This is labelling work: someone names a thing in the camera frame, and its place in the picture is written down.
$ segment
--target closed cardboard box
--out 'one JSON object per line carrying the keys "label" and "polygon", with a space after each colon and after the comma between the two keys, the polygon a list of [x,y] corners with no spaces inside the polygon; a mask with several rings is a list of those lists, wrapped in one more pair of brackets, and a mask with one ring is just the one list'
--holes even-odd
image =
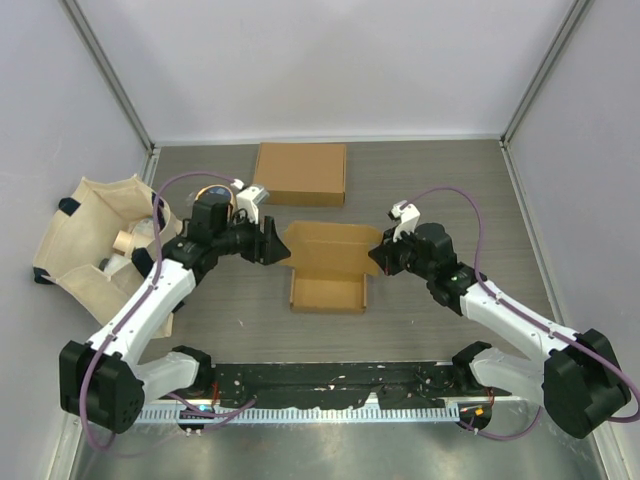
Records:
{"label": "closed cardboard box", "polygon": [[293,222],[283,234],[293,267],[291,309],[296,312],[363,313],[367,275],[379,268],[368,256],[382,240],[369,225]]}
{"label": "closed cardboard box", "polygon": [[270,204],[341,207],[346,168],[346,145],[263,143],[253,183],[268,190]]}

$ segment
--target floor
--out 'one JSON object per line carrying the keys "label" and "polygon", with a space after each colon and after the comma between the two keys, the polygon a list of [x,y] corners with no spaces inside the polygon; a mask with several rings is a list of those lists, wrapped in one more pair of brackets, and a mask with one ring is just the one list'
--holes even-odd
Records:
{"label": "floor", "polygon": [[[497,402],[491,428],[515,433],[535,408]],[[71,479],[599,480],[593,441],[567,437],[546,415],[514,442],[476,437],[454,424],[380,423],[237,426],[185,438],[175,425],[140,425],[96,454],[85,442]]]}
{"label": "floor", "polygon": [[[252,179],[258,145],[165,147],[153,185],[191,170]],[[279,232],[296,219],[391,226],[391,205],[427,187],[455,185],[479,202],[486,219],[482,271],[509,295],[539,313],[551,308],[497,141],[350,143],[343,208],[263,206]],[[165,195],[179,217],[189,195],[211,183],[189,178]],[[477,222],[466,201],[436,193],[418,203],[422,221],[444,224],[461,260],[470,263]],[[291,273],[225,257],[178,312],[173,336],[152,341],[144,359],[188,345],[225,362],[445,360],[476,340],[514,350],[495,333],[440,307],[419,278],[373,278],[363,315],[294,314]]]}

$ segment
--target box lid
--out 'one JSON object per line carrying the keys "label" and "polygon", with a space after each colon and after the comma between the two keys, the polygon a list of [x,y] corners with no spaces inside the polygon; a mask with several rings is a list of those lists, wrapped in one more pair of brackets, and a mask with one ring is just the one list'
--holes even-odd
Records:
{"label": "box lid", "polygon": [[254,183],[272,192],[344,193],[346,146],[328,143],[263,143]]}
{"label": "box lid", "polygon": [[369,225],[296,221],[283,234],[291,257],[282,265],[318,272],[378,275],[369,250],[382,241],[382,233]]}

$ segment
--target cardboard box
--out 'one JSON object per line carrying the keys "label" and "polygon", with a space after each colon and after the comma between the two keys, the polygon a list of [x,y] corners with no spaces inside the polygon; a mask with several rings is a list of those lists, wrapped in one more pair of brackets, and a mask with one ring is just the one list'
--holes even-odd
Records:
{"label": "cardboard box", "polygon": [[293,222],[283,241],[293,267],[291,309],[296,312],[363,313],[367,275],[379,268],[368,256],[382,233],[368,225]]}
{"label": "cardboard box", "polygon": [[346,166],[346,145],[263,143],[253,183],[269,191],[270,204],[341,207]]}

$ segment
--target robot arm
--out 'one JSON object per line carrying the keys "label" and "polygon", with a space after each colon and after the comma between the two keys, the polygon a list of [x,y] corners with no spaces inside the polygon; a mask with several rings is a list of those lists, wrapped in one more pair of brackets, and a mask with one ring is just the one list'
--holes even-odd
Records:
{"label": "robot arm", "polygon": [[[80,386],[97,353],[94,348],[110,336],[114,338],[91,377],[87,416],[112,432],[126,431],[145,403],[176,390],[203,391],[211,385],[211,357],[189,347],[176,347],[165,357],[144,365],[138,362],[169,313],[217,265],[220,256],[239,253],[245,260],[262,265],[290,256],[277,236],[273,218],[265,217],[261,229],[258,204],[267,196],[259,185],[243,189],[236,196],[237,212],[231,211],[228,199],[221,195],[208,194],[195,201],[183,231],[163,246],[158,281],[153,284],[159,268],[155,263],[140,288],[107,325],[85,344],[71,341],[60,353],[64,410],[79,414]],[[142,301],[152,285],[151,293]],[[114,327],[138,303],[124,328],[114,334]]]}
{"label": "robot arm", "polygon": [[[393,206],[389,216],[397,225],[384,233],[369,256],[386,275],[407,271],[423,278],[439,304],[490,328],[527,357],[507,355],[476,342],[453,358],[462,371],[461,383],[497,387],[543,406],[560,428],[576,438],[584,438],[629,402],[626,384],[553,333],[576,339],[618,366],[604,335],[595,330],[580,334],[544,318],[508,297],[482,274],[481,285],[475,270],[458,261],[443,226],[418,225],[418,210],[405,203]],[[551,334],[527,322],[519,312],[548,326]]]}

